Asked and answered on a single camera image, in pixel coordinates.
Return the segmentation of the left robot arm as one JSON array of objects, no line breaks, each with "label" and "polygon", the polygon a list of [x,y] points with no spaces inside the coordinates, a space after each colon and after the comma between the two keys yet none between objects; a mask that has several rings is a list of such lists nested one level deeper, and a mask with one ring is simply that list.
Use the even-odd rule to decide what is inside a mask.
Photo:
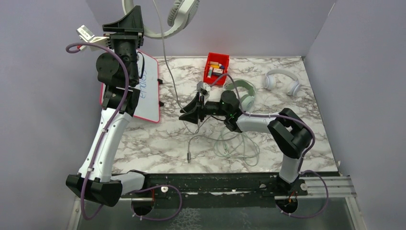
[{"label": "left robot arm", "polygon": [[141,7],[133,6],[120,20],[104,24],[107,43],[92,43],[103,50],[96,60],[98,81],[105,85],[101,119],[91,149],[76,174],[68,175],[66,186],[83,200],[113,207],[122,195],[133,191],[143,197],[150,183],[140,173],[112,177],[112,166],[125,128],[138,105],[140,76],[137,50],[144,41]]}]

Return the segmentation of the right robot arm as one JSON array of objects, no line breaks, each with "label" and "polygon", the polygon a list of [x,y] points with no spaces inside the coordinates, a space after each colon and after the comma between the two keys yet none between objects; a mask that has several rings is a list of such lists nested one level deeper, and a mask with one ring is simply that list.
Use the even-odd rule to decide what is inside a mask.
[{"label": "right robot arm", "polygon": [[205,102],[197,93],[194,99],[181,109],[180,121],[197,124],[207,116],[222,116],[226,128],[235,133],[258,132],[272,135],[283,153],[281,170],[277,176],[276,188],[282,195],[295,189],[300,176],[303,156],[313,147],[315,135],[290,108],[276,114],[252,114],[244,112],[234,91],[221,93],[218,102]]}]

